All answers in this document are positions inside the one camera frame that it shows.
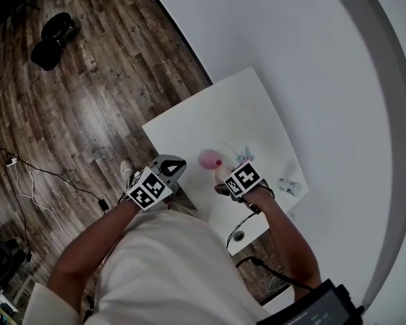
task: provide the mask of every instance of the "wooden floor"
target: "wooden floor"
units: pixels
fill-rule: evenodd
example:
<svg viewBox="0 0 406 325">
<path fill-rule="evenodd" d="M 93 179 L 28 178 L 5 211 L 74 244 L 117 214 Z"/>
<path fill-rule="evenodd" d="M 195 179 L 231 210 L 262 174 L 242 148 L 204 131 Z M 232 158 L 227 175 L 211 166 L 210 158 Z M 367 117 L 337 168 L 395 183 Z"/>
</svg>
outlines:
<svg viewBox="0 0 406 325">
<path fill-rule="evenodd" d="M 36 0 L 41 11 L 27 8 L 13 35 L 0 27 L 0 147 L 32 164 L 60 173 L 76 185 L 105 198 L 110 207 L 124 190 L 119 164 L 129 157 L 136 167 L 156 152 L 141 126 L 208 86 L 174 26 L 154 0 Z M 81 32 L 68 42 L 59 65 L 45 72 L 30 61 L 43 25 L 68 12 Z M 30 192 L 26 167 L 17 165 L 20 187 Z M 16 170 L 8 170 L 14 186 Z M 76 237 L 102 215 L 97 200 L 77 192 L 57 177 L 33 171 L 36 200 L 51 208 L 67 234 Z M 32 261 L 12 280 L 12 300 L 33 275 L 17 306 L 24 311 L 35 282 L 46 283 L 69 239 L 51 213 L 18 195 L 27 218 Z M 21 212 L 5 176 L 0 154 L 0 239 L 24 237 Z M 256 243 L 265 250 L 269 237 Z M 274 259 L 273 248 L 265 260 Z M 258 248 L 248 247 L 254 255 Z M 244 267 L 255 271 L 255 267 Z M 268 294 L 268 275 L 246 276 L 257 299 Z M 96 276 L 87 292 L 93 294 Z"/>
</svg>

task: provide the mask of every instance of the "hand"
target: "hand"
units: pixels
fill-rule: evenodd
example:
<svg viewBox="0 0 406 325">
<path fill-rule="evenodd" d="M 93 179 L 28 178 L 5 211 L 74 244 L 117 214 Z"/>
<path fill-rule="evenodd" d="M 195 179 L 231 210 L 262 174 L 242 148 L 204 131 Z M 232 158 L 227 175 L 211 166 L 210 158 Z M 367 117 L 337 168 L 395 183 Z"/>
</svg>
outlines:
<svg viewBox="0 0 406 325">
<path fill-rule="evenodd" d="M 246 202 L 255 204 L 260 209 L 262 208 L 263 204 L 274 201 L 271 193 L 262 187 L 255 187 L 251 191 L 244 194 L 243 197 Z"/>
</svg>

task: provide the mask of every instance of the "black chair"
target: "black chair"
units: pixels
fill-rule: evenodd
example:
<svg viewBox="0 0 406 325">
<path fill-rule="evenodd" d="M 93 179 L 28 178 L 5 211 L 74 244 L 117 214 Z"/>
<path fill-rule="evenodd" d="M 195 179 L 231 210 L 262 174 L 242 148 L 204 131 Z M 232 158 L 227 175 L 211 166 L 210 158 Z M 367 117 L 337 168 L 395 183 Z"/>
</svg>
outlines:
<svg viewBox="0 0 406 325">
<path fill-rule="evenodd" d="M 56 14 L 42 28 L 42 41 L 32 50 L 32 62 L 45 71 L 55 68 L 60 61 L 67 37 L 78 31 L 69 14 L 66 12 Z"/>
<path fill-rule="evenodd" d="M 45 71 L 50 71 L 59 64 L 63 48 L 56 41 L 41 41 L 32 50 L 31 60 Z"/>
</svg>

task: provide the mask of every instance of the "pink balloon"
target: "pink balloon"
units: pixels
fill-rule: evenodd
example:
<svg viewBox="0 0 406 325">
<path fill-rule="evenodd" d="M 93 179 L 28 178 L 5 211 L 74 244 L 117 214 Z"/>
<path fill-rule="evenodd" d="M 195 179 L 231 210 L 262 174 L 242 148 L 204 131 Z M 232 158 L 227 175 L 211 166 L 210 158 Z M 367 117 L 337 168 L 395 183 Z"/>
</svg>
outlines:
<svg viewBox="0 0 406 325">
<path fill-rule="evenodd" d="M 213 149 L 203 150 L 198 157 L 198 162 L 208 170 L 215 170 L 223 163 L 221 154 Z"/>
</svg>

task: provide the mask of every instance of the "power strip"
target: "power strip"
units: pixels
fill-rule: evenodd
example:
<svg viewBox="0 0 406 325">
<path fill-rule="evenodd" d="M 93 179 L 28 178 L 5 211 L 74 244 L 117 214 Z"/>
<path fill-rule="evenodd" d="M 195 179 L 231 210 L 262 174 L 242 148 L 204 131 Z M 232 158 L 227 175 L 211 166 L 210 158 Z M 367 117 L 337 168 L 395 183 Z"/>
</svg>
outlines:
<svg viewBox="0 0 406 325">
<path fill-rule="evenodd" d="M 18 156 L 15 155 L 12 159 L 6 161 L 6 167 L 15 165 L 18 162 Z"/>
</svg>

